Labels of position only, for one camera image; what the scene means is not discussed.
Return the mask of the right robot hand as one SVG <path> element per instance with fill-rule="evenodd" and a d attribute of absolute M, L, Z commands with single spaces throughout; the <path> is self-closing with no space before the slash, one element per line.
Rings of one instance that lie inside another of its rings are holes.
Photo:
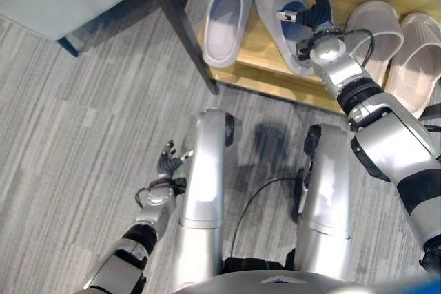
<path fill-rule="evenodd" d="M 330 0 L 314 0 L 316 3 L 310 8 L 299 12 L 280 10 L 276 13 L 276 18 L 290 23 L 301 24 L 311 28 L 314 32 L 319 29 L 329 29 L 334 27 L 333 14 Z"/>

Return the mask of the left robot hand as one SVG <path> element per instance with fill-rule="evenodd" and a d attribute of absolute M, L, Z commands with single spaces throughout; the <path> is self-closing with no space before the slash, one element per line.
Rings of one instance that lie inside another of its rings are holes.
<path fill-rule="evenodd" d="M 159 156 L 156 170 L 158 176 L 171 178 L 174 173 L 184 164 L 184 162 L 193 156 L 194 150 L 186 151 L 180 156 L 175 156 L 176 150 L 174 148 L 174 141 L 166 142 L 165 147 Z"/>

